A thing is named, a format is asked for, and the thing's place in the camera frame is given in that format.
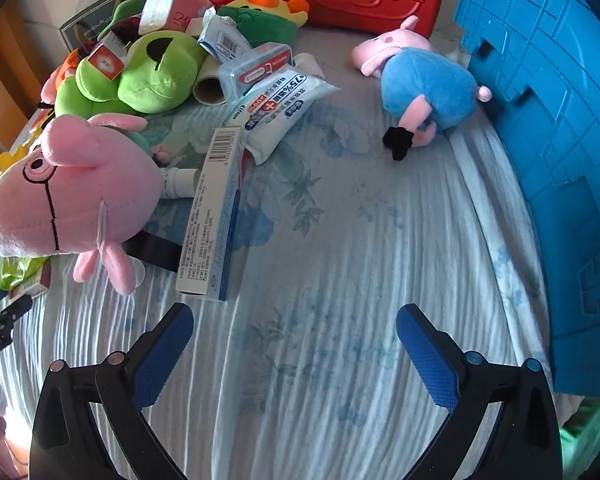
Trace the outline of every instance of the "red cross symbol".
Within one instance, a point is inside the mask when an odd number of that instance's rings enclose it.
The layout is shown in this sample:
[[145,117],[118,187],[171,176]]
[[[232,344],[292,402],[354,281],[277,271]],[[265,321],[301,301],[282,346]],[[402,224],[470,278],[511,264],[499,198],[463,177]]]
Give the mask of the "red cross symbol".
[[276,107],[278,106],[278,103],[275,101],[267,101],[266,103],[264,103],[262,105],[262,109],[266,112],[272,112],[273,110],[276,109]]

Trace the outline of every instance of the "white bottle cap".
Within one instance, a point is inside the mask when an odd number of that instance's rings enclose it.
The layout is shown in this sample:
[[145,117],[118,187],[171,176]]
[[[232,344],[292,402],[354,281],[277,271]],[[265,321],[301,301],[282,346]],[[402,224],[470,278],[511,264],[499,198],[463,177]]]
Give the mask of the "white bottle cap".
[[174,188],[178,198],[193,198],[200,177],[200,170],[180,169],[176,172]]

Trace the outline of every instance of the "clear plastic container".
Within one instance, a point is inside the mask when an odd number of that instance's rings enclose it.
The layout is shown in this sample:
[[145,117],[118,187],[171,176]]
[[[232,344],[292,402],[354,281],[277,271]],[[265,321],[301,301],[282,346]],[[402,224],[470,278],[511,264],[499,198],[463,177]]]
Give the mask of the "clear plastic container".
[[254,84],[286,64],[293,64],[291,47],[271,42],[226,61],[218,69],[218,77],[227,104],[234,105]]

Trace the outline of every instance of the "blue plastic crate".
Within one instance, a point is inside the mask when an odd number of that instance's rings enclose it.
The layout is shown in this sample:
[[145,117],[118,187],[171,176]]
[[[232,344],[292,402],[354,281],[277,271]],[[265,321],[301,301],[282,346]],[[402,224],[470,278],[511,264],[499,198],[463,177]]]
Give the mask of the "blue plastic crate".
[[600,22],[584,0],[461,0],[456,21],[538,232],[555,389],[600,396]]

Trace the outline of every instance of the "metal screw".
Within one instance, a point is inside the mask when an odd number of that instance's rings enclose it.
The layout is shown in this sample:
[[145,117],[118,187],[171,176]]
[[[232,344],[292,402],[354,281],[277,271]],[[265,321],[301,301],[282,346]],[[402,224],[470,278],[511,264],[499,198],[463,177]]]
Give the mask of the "metal screw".
[[464,357],[472,365],[479,365],[482,361],[484,361],[484,358],[482,357],[482,355],[480,355],[479,352],[475,352],[473,350],[464,354]]
[[49,371],[51,372],[59,372],[64,368],[64,361],[62,359],[58,359],[57,361],[53,361],[51,366],[49,367]]
[[534,372],[539,372],[540,370],[542,370],[542,365],[540,364],[540,361],[533,358],[526,360],[526,367]]
[[108,358],[107,362],[110,365],[119,365],[122,361],[125,360],[125,355],[122,352],[113,352]]

